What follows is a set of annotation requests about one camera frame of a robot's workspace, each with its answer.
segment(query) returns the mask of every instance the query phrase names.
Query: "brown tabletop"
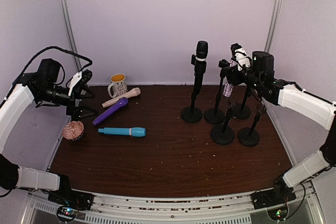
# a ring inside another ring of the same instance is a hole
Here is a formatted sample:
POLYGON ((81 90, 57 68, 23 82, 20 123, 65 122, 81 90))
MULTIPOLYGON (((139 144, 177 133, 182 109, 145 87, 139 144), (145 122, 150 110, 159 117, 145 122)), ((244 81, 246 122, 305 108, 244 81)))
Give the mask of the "brown tabletop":
MULTIPOLYGON (((91 87, 96 98, 86 100, 99 112, 108 100, 106 87, 91 87)), ((267 114, 257 125, 260 143, 242 145, 237 133, 251 126, 256 100, 247 104, 249 119, 229 123, 235 139, 229 145, 212 141, 213 125, 202 119, 186 123, 181 109, 190 104, 192 86, 140 86, 141 95, 130 98, 98 126, 84 119, 84 137, 63 140, 51 171, 68 175, 74 189, 139 197, 193 197, 241 193, 269 188, 272 181, 291 167, 286 151, 267 114), (103 135, 103 127, 144 127, 146 137, 103 135)), ((203 112, 214 106, 218 87, 203 86, 196 106, 203 112)), ((235 87, 233 101, 241 101, 245 87, 235 87)), ((226 112, 225 99, 220 108, 226 112)))

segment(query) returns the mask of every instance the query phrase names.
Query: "black cable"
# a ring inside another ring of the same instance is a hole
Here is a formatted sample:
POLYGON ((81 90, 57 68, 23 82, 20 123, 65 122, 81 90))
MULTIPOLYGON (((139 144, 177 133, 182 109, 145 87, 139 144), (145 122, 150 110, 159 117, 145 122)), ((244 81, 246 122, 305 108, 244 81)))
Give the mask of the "black cable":
POLYGON ((11 191, 12 191, 12 189, 11 190, 9 190, 8 192, 6 192, 5 194, 3 194, 3 195, 0 195, 0 198, 5 198, 8 194, 10 194, 11 193, 11 191))
MULTIPOLYGON (((295 86, 298 90, 300 90, 301 92, 303 91, 303 88, 300 87, 296 82, 294 82, 294 81, 288 81, 288 83, 289 83, 289 84, 294 84, 294 86, 295 86)), ((326 103, 332 105, 332 102, 331 102, 331 101, 328 101, 327 99, 324 99, 324 98, 322 98, 322 97, 319 97, 319 96, 317 96, 317 95, 315 95, 315 94, 312 94, 312 93, 310 93, 310 92, 307 92, 307 91, 303 91, 303 92, 306 93, 306 94, 308 94, 308 95, 311 95, 312 97, 315 97, 315 98, 317 98, 317 99, 320 99, 320 100, 322 100, 323 102, 326 102, 326 103)))
POLYGON ((334 168, 334 167, 336 167, 336 165, 330 165, 329 167, 327 167, 326 169, 324 169, 323 171, 321 171, 321 173, 323 173, 323 172, 328 172, 328 171, 331 170, 331 168, 334 168))
POLYGON ((68 84, 70 83, 71 80, 72 80, 72 77, 65 83, 66 88, 69 88, 68 84))
POLYGON ((60 107, 60 105, 40 102, 38 105, 35 106, 35 108, 40 108, 40 107, 60 107))
POLYGON ((288 216, 288 217, 286 218, 286 220, 288 220, 288 219, 291 218, 294 214, 296 214, 296 212, 300 209, 300 207, 302 206, 302 204, 303 204, 303 202, 304 202, 304 200, 305 200, 305 197, 306 197, 306 188, 304 187, 304 185, 303 185, 302 183, 301 183, 300 185, 303 187, 303 191, 304 191, 302 201, 301 201, 301 203, 299 204, 298 208, 295 209, 295 211, 294 211, 290 216, 288 216))
POLYGON ((263 84, 263 82, 262 82, 262 80, 261 80, 261 75, 262 75, 263 73, 264 73, 263 71, 260 71, 260 72, 259 72, 258 80, 259 80, 259 84, 264 88, 265 86, 264 86, 264 84, 263 84))
POLYGON ((319 96, 317 96, 317 95, 315 95, 315 94, 312 94, 312 93, 310 93, 310 92, 307 92, 307 91, 304 91, 304 93, 306 93, 306 94, 308 94, 308 95, 311 95, 312 97, 315 97, 315 98, 317 98, 317 99, 322 100, 323 102, 326 102, 326 103, 332 105, 332 102, 331 102, 331 101, 328 101, 328 100, 326 100, 326 99, 324 99, 324 98, 322 98, 322 97, 319 97, 319 96))
POLYGON ((69 50, 66 50, 66 49, 63 49, 63 48, 60 48, 60 47, 57 47, 57 46, 50 46, 50 47, 46 47, 44 49, 42 49, 41 51, 39 51, 38 53, 36 53, 30 60, 29 62, 27 63, 27 65, 23 68, 23 70, 21 71, 21 73, 18 75, 18 77, 15 79, 15 81, 13 82, 12 84, 12 87, 11 89, 9 90, 8 94, 6 95, 5 99, 2 101, 2 103, 0 104, 0 108, 4 105, 4 103, 7 101, 7 99, 9 98, 9 96, 13 93, 13 90, 15 89, 15 86, 18 84, 19 82, 19 79, 22 77, 22 75, 25 73, 25 71, 27 70, 27 68, 29 67, 29 65, 32 63, 33 60, 35 60, 40 54, 42 54, 43 52, 47 51, 47 50, 51 50, 51 49, 57 49, 61 52, 64 52, 65 54, 70 54, 70 55, 73 55, 79 59, 82 59, 82 60, 85 60, 87 61, 88 63, 86 65, 84 65, 81 69, 83 70, 84 68, 92 65, 92 60, 90 60, 89 58, 85 57, 85 56, 82 56, 82 55, 79 55, 75 52, 72 52, 72 51, 69 51, 69 50))
POLYGON ((252 96, 253 96, 258 102, 262 102, 262 99, 260 99, 260 97, 257 96, 257 95, 254 93, 253 90, 251 90, 251 94, 252 94, 252 96))
POLYGON ((244 55, 244 56, 246 56, 246 54, 245 54, 245 53, 243 53, 243 52, 240 52, 240 51, 237 51, 237 52, 235 52, 235 54, 241 54, 241 55, 244 55))
POLYGON ((61 85, 61 84, 64 82, 64 80, 65 80, 65 71, 64 71, 64 67, 63 67, 62 64, 60 64, 60 65, 61 65, 61 69, 62 69, 62 71, 63 71, 63 78, 62 78, 62 80, 61 80, 60 83, 56 83, 55 85, 61 85))

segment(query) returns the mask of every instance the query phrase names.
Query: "blue toy microphone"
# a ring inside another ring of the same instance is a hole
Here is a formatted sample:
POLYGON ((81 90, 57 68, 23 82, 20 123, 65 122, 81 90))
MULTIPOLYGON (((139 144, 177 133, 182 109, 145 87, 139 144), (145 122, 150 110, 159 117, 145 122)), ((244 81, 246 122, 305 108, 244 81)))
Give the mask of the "blue toy microphone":
POLYGON ((103 129, 98 129, 99 133, 108 135, 125 135, 125 136, 135 136, 143 137, 146 136, 146 129, 141 127, 134 128, 109 128, 105 127, 103 129))

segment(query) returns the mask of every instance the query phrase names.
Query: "small cup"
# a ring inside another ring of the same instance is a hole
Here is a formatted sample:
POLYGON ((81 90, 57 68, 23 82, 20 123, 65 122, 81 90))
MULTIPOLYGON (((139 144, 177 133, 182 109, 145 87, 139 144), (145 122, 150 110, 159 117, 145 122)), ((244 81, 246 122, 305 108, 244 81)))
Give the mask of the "small cup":
POLYGON ((125 94, 127 92, 126 76, 122 73, 111 76, 111 84, 107 87, 107 92, 111 98, 125 94))

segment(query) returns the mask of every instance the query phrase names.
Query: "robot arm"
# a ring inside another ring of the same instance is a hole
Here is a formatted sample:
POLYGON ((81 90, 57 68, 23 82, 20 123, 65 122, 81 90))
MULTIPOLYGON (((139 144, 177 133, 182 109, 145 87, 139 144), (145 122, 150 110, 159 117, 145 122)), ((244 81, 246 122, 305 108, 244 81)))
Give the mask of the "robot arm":
POLYGON ((318 151, 275 179, 276 198, 286 198, 286 192, 290 191, 289 188, 335 166, 336 102, 329 102, 306 92, 295 82, 275 79, 272 55, 255 51, 250 59, 245 52, 245 55, 241 53, 241 50, 244 49, 240 45, 234 44, 231 49, 232 60, 237 62, 237 65, 226 67, 228 84, 236 86, 245 83, 249 88, 254 89, 260 98, 264 98, 274 105, 292 109, 314 120, 329 131, 326 142, 318 151))
MULTIPOLYGON (((10 94, 0 105, 0 186, 7 190, 22 188, 54 191, 49 195, 49 200, 74 208, 90 209, 89 202, 92 202, 93 196, 73 191, 67 176, 18 166, 3 156, 11 131, 33 101, 36 102, 37 108, 41 106, 42 102, 49 102, 49 106, 64 105, 67 107, 67 115, 71 115, 72 120, 83 118, 81 117, 83 108, 76 106, 76 99, 93 97, 94 94, 86 85, 92 77, 92 72, 89 70, 79 71, 71 79, 70 87, 64 88, 55 84, 59 69, 58 62, 51 59, 42 60, 37 72, 21 74, 17 78, 10 94), (91 96, 83 96, 82 90, 91 96)), ((89 115, 96 113, 95 110, 86 108, 92 112, 89 115)))

